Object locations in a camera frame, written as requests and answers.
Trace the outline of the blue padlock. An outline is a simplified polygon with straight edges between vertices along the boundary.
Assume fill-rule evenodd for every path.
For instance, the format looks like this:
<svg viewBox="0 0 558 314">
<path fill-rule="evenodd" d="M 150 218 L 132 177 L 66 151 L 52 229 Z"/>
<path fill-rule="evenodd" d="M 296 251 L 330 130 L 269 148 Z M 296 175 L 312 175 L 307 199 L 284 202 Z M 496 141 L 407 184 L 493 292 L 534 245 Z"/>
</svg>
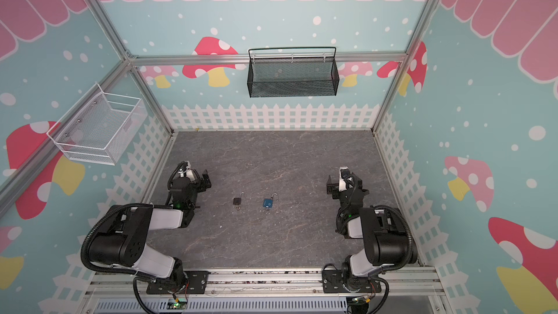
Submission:
<svg viewBox="0 0 558 314">
<path fill-rule="evenodd" d="M 270 196 L 270 198 L 264 199 L 263 204 L 262 204 L 263 208 L 264 208 L 264 209 L 267 209 L 267 210 L 272 209 L 272 208 L 273 208 L 273 204 L 274 204 L 274 199 L 275 199 L 277 196 L 278 196 L 277 193 L 273 193 L 273 194 Z"/>
</svg>

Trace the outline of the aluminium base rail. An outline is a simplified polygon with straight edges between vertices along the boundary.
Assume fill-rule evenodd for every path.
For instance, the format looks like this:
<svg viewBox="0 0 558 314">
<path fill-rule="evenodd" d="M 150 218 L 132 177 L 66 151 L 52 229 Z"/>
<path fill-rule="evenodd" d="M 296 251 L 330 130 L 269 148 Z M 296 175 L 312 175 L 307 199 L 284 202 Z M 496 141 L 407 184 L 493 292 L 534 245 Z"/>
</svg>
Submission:
<svg viewBox="0 0 558 314">
<path fill-rule="evenodd" d="M 132 288 L 132 276 L 96 275 L 78 313 L 451 313 L 432 267 L 404 267 L 362 289 L 343 285 L 335 267 L 209 268 L 191 273 L 193 284 L 170 295 Z"/>
</svg>

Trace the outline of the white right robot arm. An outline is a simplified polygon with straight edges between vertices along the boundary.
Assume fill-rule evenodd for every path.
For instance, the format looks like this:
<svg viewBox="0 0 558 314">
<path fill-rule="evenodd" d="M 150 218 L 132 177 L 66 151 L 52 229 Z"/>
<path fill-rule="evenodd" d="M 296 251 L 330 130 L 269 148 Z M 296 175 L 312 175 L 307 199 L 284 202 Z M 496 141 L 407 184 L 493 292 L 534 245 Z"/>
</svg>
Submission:
<svg viewBox="0 0 558 314">
<path fill-rule="evenodd" d="M 339 181 L 328 179 L 328 195 L 339 201 L 336 233 L 345 239 L 360 240 L 363 249 L 348 256 L 339 270 L 322 269 L 325 293 L 372 293 L 382 290 L 379 275 L 399 270 L 418 259 L 411 228 L 398 208 L 364 206 L 369 191 L 348 167 L 339 168 Z"/>
</svg>

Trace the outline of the black mesh wall basket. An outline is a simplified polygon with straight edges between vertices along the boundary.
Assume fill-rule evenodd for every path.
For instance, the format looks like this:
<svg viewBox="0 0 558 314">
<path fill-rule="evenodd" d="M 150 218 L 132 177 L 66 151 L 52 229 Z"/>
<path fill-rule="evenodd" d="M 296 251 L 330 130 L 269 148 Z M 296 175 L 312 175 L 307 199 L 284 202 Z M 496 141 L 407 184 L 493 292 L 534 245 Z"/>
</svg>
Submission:
<svg viewBox="0 0 558 314">
<path fill-rule="evenodd" d="M 280 47 L 248 50 L 251 97 L 335 96 L 340 76 L 335 47 Z"/>
</svg>

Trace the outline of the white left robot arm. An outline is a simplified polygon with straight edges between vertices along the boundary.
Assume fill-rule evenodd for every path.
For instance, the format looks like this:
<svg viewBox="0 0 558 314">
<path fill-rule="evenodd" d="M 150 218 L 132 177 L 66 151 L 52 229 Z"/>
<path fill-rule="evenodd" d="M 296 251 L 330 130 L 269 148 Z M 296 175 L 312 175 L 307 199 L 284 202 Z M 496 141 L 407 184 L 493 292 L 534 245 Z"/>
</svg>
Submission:
<svg viewBox="0 0 558 314">
<path fill-rule="evenodd" d="M 81 261 L 98 273 L 121 273 L 143 280 L 150 288 L 176 294 L 199 282 L 184 271 L 183 262 L 147 244 L 151 231 L 187 228 L 198 208 L 197 197 L 212 187 L 207 171 L 198 173 L 180 163 L 167 182 L 164 205 L 114 205 L 99 219 L 81 246 Z"/>
</svg>

